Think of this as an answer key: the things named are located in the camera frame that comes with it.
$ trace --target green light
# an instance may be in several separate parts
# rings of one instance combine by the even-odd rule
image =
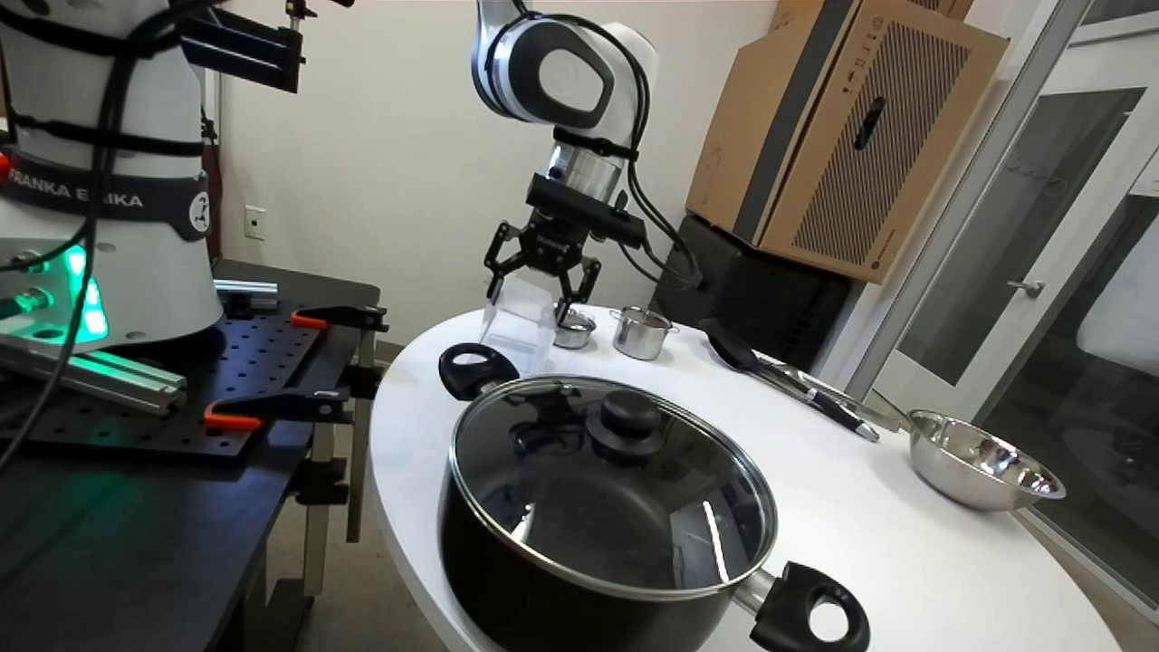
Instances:
[[[15,297],[15,303],[23,307],[23,316],[32,316],[32,311],[52,307],[52,297],[44,288],[32,288],[32,294]]]
[[[81,297],[82,265],[85,265],[85,248],[72,246],[65,254],[72,301]],[[75,345],[95,345],[95,341],[103,341],[103,335],[108,335],[108,317],[103,317],[101,288],[99,288],[99,283],[91,283],[85,294],[82,294],[82,316],[81,316]]]
[[[82,311],[82,329],[81,334],[85,334],[91,341],[101,341],[108,334],[103,311],[101,307],[99,311]]]

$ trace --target metal bowl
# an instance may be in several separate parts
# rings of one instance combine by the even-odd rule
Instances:
[[[1016,445],[941,413],[909,413],[909,463],[941,495],[973,512],[1063,501],[1060,478]]]

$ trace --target white wall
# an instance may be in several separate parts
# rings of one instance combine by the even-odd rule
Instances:
[[[281,20],[277,0],[233,2]],[[223,254],[376,283],[391,341],[483,303],[483,248],[508,217],[526,221],[526,186],[547,165],[551,129],[483,109],[468,74],[473,0],[314,2],[303,90],[222,88]],[[531,2],[640,27],[661,55],[640,179],[682,217],[699,142],[735,47],[765,31],[771,0]],[[265,207],[265,241],[241,236]],[[648,297],[601,248],[598,301]]]

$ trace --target pot handle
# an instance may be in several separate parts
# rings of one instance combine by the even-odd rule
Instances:
[[[515,376],[516,376],[515,361],[479,341],[452,345],[439,355],[439,380],[460,403],[473,403],[483,387],[515,380]]]
[[[846,633],[839,641],[821,641],[810,633],[807,614],[821,600],[834,600],[846,619]],[[870,614],[862,600],[834,574],[788,561],[784,573],[771,583],[751,637],[771,652],[865,652]]]

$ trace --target white round table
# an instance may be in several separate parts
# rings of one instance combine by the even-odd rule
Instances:
[[[614,317],[594,345],[551,351],[551,371],[612,376],[648,387],[730,434],[765,469],[778,504],[769,567],[815,565],[846,583],[870,613],[879,652],[1116,652],[1116,637],[1071,574],[1014,515],[973,515],[932,492],[905,439],[862,440],[807,404],[737,376],[699,329],[673,329],[660,361],[612,349]],[[388,555],[413,600],[452,652],[495,649],[457,603],[439,555],[444,452],[462,403],[439,385],[439,355],[479,341],[483,311],[416,335],[374,403],[374,481]],[[705,652],[751,652],[754,614],[735,603]]]

